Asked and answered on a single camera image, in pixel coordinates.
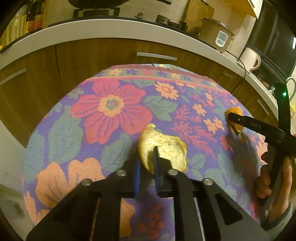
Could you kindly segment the person right hand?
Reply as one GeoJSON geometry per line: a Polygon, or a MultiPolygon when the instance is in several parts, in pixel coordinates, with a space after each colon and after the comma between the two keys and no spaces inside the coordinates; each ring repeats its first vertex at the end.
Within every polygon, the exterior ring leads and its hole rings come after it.
{"type": "Polygon", "coordinates": [[[268,199],[264,207],[268,212],[267,222],[272,223],[279,220],[288,210],[292,187],[292,165],[290,158],[286,156],[280,167],[275,184],[271,185],[269,169],[270,165],[275,164],[275,149],[267,147],[267,151],[261,155],[261,159],[266,164],[260,169],[255,193],[259,199],[268,199]]]}

